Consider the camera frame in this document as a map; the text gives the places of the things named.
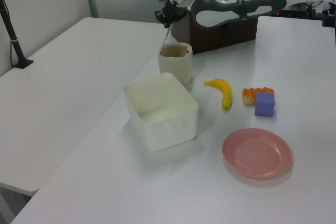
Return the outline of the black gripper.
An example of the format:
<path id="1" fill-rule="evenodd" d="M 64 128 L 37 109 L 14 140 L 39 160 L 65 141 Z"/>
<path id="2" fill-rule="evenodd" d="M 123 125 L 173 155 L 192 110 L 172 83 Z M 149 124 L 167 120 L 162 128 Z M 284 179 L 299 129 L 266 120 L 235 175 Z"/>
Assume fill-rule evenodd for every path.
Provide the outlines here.
<path id="1" fill-rule="evenodd" d="M 174 22 L 178 22 L 188 15 L 188 0 L 159 0 L 165 5 L 161 10 L 154 12 L 156 19 L 171 30 Z"/>

